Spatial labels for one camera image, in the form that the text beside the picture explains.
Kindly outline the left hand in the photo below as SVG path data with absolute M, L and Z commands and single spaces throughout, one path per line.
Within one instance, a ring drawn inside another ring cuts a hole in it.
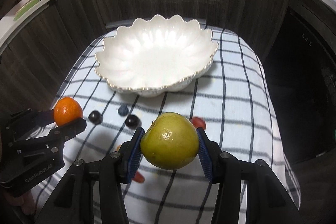
M 4 193 L 6 201 L 12 206 L 21 207 L 25 215 L 33 215 L 35 212 L 35 202 L 31 191 L 24 193 L 20 197 L 12 197 L 8 193 Z

